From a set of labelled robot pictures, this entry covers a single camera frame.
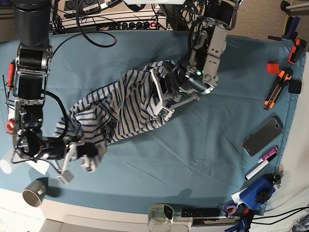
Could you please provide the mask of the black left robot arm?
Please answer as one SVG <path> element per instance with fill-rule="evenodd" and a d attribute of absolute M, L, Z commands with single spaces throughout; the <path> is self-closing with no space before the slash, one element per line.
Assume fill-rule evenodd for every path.
<path fill-rule="evenodd" d="M 130 70 L 79 100 L 71 111 L 77 156 L 101 158 L 109 144 L 165 125 L 175 109 L 209 94 L 218 83 L 226 34 L 233 29 L 240 1 L 208 0 L 192 23 L 188 52 L 178 62 L 164 60 Z"/>

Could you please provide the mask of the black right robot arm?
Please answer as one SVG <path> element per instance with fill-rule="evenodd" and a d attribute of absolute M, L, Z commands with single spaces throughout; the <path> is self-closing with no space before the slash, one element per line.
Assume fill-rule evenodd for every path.
<path fill-rule="evenodd" d="M 50 63 L 53 57 L 49 42 L 50 0 L 14 0 L 13 11 L 16 34 L 20 40 L 14 60 L 14 71 L 7 82 L 8 94 L 14 103 L 14 155 L 22 161 L 53 161 L 58 180 L 68 184 L 73 175 L 68 170 L 70 161 L 78 159 L 77 137 L 68 136 L 70 119 L 58 96 L 47 91 Z M 42 135 L 43 104 L 46 96 L 56 100 L 64 119 L 64 129 L 58 137 Z"/>

